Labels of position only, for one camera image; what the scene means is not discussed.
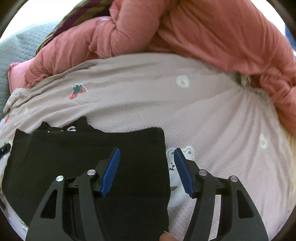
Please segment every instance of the silver bolt head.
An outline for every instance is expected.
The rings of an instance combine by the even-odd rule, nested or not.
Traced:
[[[96,170],[94,170],[94,169],[90,169],[90,170],[87,171],[87,174],[89,176],[95,175],[95,173],[96,173]]]
[[[239,179],[236,176],[231,176],[230,180],[234,183],[236,183]]]
[[[64,177],[63,176],[58,176],[57,178],[56,178],[56,181],[57,182],[61,182],[61,181],[63,181],[64,180]]]
[[[207,175],[207,171],[206,170],[200,170],[198,172],[198,174],[201,175],[201,176],[206,176]]]

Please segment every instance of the black t-shirt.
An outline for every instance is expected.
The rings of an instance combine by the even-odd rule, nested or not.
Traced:
[[[72,178],[96,167],[120,149],[112,188],[97,199],[111,240],[158,240],[168,230],[170,180],[160,128],[105,133],[81,117],[58,128],[43,122],[31,134],[16,130],[2,190],[27,224],[59,175]]]

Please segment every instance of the pink puffer jacket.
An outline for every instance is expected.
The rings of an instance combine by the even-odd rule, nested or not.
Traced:
[[[288,40],[250,0],[116,0],[111,17],[63,32],[34,59],[11,64],[10,90],[36,85],[86,60],[165,52],[259,75],[283,125],[296,135],[296,62]]]

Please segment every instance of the green textured surface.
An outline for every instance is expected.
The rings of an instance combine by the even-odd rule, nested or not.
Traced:
[[[58,21],[29,26],[0,43],[0,119],[10,96],[7,69],[13,62],[24,62],[34,57],[35,51]]]

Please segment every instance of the purple striped cloth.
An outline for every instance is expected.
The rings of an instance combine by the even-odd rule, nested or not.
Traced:
[[[100,16],[110,16],[109,8],[113,1],[114,0],[84,0],[77,4],[39,45],[36,54],[62,32],[89,19]]]

